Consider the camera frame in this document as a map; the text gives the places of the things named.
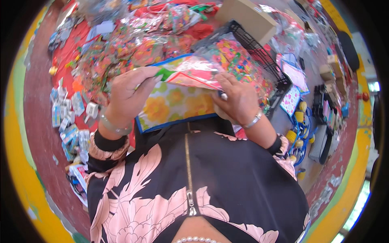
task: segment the woman's right hand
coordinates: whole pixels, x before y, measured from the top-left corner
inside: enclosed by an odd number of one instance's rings
[[[260,109],[255,89],[247,83],[240,83],[228,73],[218,74],[216,79],[228,98],[223,100],[215,94],[214,102],[239,124],[250,124]],[[248,139],[265,149],[270,148],[277,138],[272,124],[264,115],[252,127],[245,129],[245,133]]]
[[[250,124],[259,110],[255,89],[247,83],[239,82],[228,73],[217,74],[216,79],[227,94],[228,99],[223,100],[214,93],[214,102],[239,124]]]

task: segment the black plastic crate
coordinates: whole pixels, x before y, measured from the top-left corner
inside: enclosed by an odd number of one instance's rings
[[[282,99],[286,93],[292,87],[292,82],[289,77],[280,72],[281,70],[275,61],[270,57],[270,55],[265,51],[265,49],[250,35],[248,34],[242,26],[235,20],[231,20],[226,23],[224,26],[215,30],[211,35],[206,38],[199,40],[196,44],[192,46],[192,50],[196,51],[201,47],[207,47],[212,45],[216,38],[220,35],[232,32],[237,41],[250,53],[252,58],[257,61],[257,63],[269,72],[270,75],[275,77],[274,80],[277,80],[276,93],[269,99],[270,108],[265,114],[269,119],[273,117],[273,113],[276,108],[281,104]]]

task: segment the silver bracelet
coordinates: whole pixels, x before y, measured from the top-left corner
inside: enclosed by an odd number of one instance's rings
[[[107,117],[105,116],[105,111],[106,111],[107,108],[102,108],[101,111],[100,111],[100,120],[101,122],[103,123],[103,125],[105,126],[105,128],[107,128],[109,131],[117,134],[117,135],[120,135],[120,136],[127,136],[128,134],[130,134],[132,132],[132,123],[130,123],[127,127],[125,128],[117,128],[115,127],[108,119]]]
[[[254,120],[253,120],[250,124],[248,124],[248,125],[242,125],[242,127],[243,127],[244,129],[249,129],[249,128],[251,128],[254,124],[257,123],[257,121],[259,121],[259,120],[261,119],[262,114],[263,114],[262,109],[259,108],[259,111],[258,111],[258,113],[255,115]]]

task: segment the black tire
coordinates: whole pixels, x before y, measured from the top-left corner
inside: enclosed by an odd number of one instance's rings
[[[352,72],[355,73],[359,69],[359,59],[354,44],[352,43],[350,36],[344,31],[338,33],[338,39],[342,44],[344,56],[346,57]]]

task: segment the yellow border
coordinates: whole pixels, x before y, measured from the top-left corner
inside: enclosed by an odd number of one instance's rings
[[[321,3],[339,30],[348,33],[352,38],[346,23],[336,8],[332,5],[332,3],[329,0],[321,0]],[[359,89],[362,92],[368,93],[369,90],[366,78],[362,76],[362,73],[364,72],[363,62],[360,55],[358,55],[358,58],[360,63],[360,68],[357,71]],[[359,112],[362,112],[361,117],[363,115],[370,117],[370,102],[364,104]],[[343,186],[344,190],[337,191],[338,195],[336,194],[337,192],[335,193],[328,207],[325,209],[319,219],[312,225],[311,230],[309,231],[304,242],[331,242],[338,234],[339,230],[343,227],[354,208],[355,202],[364,182],[366,165],[369,156],[369,150],[366,148],[370,146],[370,140],[371,129],[357,129],[356,140],[349,161],[349,166],[352,167],[349,168],[349,171],[346,170],[345,172],[345,176],[348,173],[348,180],[344,178],[341,185],[339,186],[339,188]]]
[[[23,61],[20,62],[18,60],[23,58],[29,41],[34,35],[35,28],[46,11],[47,7],[44,7],[30,26],[17,53],[8,80],[5,98],[6,112],[4,117],[5,150],[16,192],[24,210],[30,215],[30,220],[39,234],[46,242],[74,242],[71,234],[64,228],[60,219],[51,211],[46,201],[45,191],[36,172],[26,159],[18,123],[18,108],[16,107],[14,95],[14,71],[17,65],[23,65]]]

